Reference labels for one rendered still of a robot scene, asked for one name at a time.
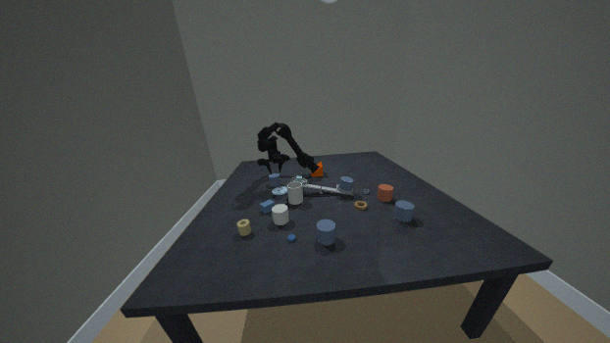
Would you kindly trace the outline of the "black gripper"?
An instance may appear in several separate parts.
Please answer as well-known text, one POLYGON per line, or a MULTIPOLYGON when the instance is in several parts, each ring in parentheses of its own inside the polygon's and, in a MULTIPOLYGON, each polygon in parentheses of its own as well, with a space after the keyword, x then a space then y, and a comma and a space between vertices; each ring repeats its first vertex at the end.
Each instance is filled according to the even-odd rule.
MULTIPOLYGON (((278 152, 278 148, 268 150, 269 159, 267 159, 267 160, 265 160, 265 159, 258 159, 257 160, 258 165, 259 166, 263 166, 263 165, 266 166, 268 168, 270 174, 272 174, 272 172, 271 172, 271 168, 270 168, 269 162, 273 161, 273 158, 271 158, 271 155, 272 155, 273 151, 275 151, 275 153, 277 153, 278 152)), ((279 163, 279 171, 281 171, 282 164, 285 163, 285 161, 289 161, 289 160, 290 160, 289 156, 284 155, 284 161, 281 161, 281 163, 279 163)))

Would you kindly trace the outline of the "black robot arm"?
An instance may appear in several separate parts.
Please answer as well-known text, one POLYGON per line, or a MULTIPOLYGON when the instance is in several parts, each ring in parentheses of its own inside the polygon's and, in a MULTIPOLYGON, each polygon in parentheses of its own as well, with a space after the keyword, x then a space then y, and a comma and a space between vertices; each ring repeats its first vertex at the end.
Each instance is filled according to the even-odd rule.
MULTIPOLYGON (((289 126, 285 123, 274 122, 269 127, 263 127, 261 129, 261 131, 257 134, 258 139, 259 139, 257 141, 258 149, 261 152, 265 152, 267 150, 277 148, 277 138, 275 136, 268 138, 272 134, 273 131, 275 131, 277 133, 277 135, 286 139, 286 141, 288 142, 290 147, 293 149, 293 151, 297 155, 296 160, 301 167, 303 167, 304 169, 307 167, 312 173, 314 173, 319 168, 319 166, 314 163, 315 159, 312 156, 309 156, 308 154, 304 153, 300 149, 300 147, 298 146, 296 141, 291 136, 291 130, 290 130, 289 126), (276 129, 278 127, 280 127, 280 130, 276 131, 276 129)), ((278 151, 277 153, 275 153, 275 151, 273 151, 271 158, 273 158, 274 164, 281 163, 281 161, 284 161, 284 154, 281 154, 280 151, 278 151)))

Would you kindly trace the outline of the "blue cylinder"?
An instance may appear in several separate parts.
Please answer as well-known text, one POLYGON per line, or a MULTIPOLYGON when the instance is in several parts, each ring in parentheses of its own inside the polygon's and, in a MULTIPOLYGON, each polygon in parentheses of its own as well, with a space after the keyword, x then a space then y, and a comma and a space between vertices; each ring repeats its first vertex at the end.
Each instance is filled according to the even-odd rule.
POLYGON ((280 185, 280 175, 278 173, 272 173, 269 175, 270 186, 277 187, 280 185))
POLYGON ((344 191, 351 191, 354 179, 348 176, 342 176, 339 182, 339 188, 344 191))
POLYGON ((414 205, 407 201, 397 201, 395 203, 394 217, 399 221, 410 221, 413 214, 414 205))
POLYGON ((330 245, 335 242, 335 223, 332 220, 317 222, 317 240, 321 245, 330 245))

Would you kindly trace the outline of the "orange cylinder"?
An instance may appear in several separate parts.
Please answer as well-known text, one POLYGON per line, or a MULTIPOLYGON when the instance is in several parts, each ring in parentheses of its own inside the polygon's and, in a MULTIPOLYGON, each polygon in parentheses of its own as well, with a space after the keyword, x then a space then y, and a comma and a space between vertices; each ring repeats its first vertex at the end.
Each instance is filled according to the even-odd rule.
POLYGON ((382 202, 390 202, 392 199, 393 187, 387 184, 381 184, 379 186, 378 200, 382 202))

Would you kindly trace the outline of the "small yellow ring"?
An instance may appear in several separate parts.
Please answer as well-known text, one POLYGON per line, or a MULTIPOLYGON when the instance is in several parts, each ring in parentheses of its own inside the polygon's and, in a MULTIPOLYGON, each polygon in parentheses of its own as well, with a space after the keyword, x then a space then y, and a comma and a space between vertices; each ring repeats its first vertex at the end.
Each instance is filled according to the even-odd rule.
POLYGON ((362 210, 363 211, 363 210, 366 210, 368 208, 368 204, 366 202, 363 202, 363 201, 357 201, 357 202, 355 202, 355 208, 357 210, 362 210), (362 206, 358 206, 358 205, 363 205, 363 207, 362 206))

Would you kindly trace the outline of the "pale blue round dish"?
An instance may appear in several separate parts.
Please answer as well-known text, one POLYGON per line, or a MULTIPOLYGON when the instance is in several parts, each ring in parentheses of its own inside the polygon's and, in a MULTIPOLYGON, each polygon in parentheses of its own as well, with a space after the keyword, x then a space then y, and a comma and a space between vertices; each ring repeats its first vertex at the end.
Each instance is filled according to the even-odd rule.
POLYGON ((280 187, 276 187, 272 190, 272 193, 274 195, 283 195, 287 193, 287 187, 285 186, 280 186, 280 187))

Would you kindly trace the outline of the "white cylinder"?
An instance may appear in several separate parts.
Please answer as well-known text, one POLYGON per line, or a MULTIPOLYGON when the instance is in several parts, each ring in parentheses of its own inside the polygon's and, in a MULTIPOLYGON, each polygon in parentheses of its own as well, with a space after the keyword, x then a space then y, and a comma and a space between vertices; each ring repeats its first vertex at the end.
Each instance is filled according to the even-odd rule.
POLYGON ((274 224, 284 225, 288 223, 288 208, 285 204, 278 204, 272 207, 274 224))

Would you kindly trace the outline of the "blue block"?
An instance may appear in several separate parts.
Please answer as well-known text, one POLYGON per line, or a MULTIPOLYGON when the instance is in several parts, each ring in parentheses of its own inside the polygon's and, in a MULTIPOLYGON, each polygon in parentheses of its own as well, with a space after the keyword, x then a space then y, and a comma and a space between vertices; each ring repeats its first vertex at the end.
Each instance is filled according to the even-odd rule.
POLYGON ((272 211, 272 207, 275 205, 275 202, 272 200, 267 200, 260 204, 261 212, 267 214, 272 211))

